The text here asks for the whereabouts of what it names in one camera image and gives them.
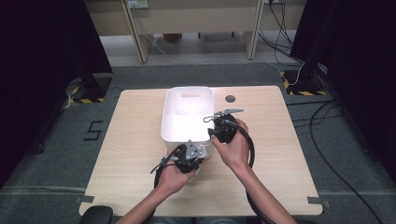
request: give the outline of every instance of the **table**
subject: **table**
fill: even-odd
[[[252,59],[263,8],[262,0],[150,0],[148,9],[129,9],[138,59],[145,63],[155,34],[242,31],[247,57]]]
[[[244,108],[235,114],[245,121],[256,148],[253,170],[292,215],[319,215],[318,197],[280,89],[275,86],[211,88],[215,111]],[[153,188],[151,169],[166,153],[161,139],[163,106],[168,90],[123,91],[92,172],[83,214],[90,206],[107,205],[125,215]],[[233,95],[234,103],[225,97]],[[221,161],[219,153],[204,161],[198,176],[156,210],[155,216],[255,216],[245,189]]]

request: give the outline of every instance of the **gray carpet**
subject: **gray carpet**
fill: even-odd
[[[297,217],[317,223],[377,223],[359,198],[319,156],[309,132],[309,119],[332,96],[290,96],[279,71],[266,63],[197,64],[114,67],[113,80],[101,104],[71,104],[59,114],[46,141],[45,151],[26,155],[0,191],[0,223],[78,223],[77,196],[84,194],[107,126],[122,90],[203,85],[276,85],[281,88],[319,196],[330,207],[317,217]],[[396,188],[380,163],[364,153],[363,145],[337,103],[318,113],[325,120],[313,126],[314,137],[332,167],[354,187],[384,223],[396,223]],[[98,140],[88,133],[101,130]]]

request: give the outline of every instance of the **hand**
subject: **hand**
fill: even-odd
[[[169,149],[167,154],[169,155],[172,151],[172,149]],[[189,183],[195,177],[196,171],[193,170],[187,174],[183,174],[177,169],[174,161],[168,161],[166,164],[167,166],[163,168],[157,188],[163,190],[169,196],[179,192]]]
[[[248,132],[248,126],[241,119],[236,119],[236,123]],[[221,159],[233,171],[238,168],[248,166],[248,141],[239,131],[229,144],[222,144],[219,139],[212,134],[212,144],[218,149]]]

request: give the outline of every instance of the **person's left arm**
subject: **person's left arm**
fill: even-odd
[[[188,174],[181,173],[175,166],[174,161],[169,161],[163,168],[157,188],[153,189],[146,198],[122,217],[117,224],[140,224],[172,194],[179,192],[193,177],[195,171]]]

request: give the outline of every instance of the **person's left hand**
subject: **person's left hand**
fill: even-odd
[[[166,164],[167,166],[163,168],[157,188],[163,190],[167,195],[179,192],[195,177],[196,170],[183,174],[177,169],[174,161],[168,161]]]

